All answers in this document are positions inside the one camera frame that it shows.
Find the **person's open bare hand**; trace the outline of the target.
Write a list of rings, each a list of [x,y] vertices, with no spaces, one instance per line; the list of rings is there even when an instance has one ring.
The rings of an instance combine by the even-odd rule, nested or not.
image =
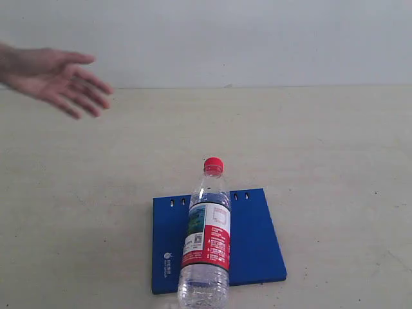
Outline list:
[[[53,48],[23,49],[1,43],[1,84],[79,119],[82,108],[93,117],[109,109],[112,87],[82,66],[92,55]]]

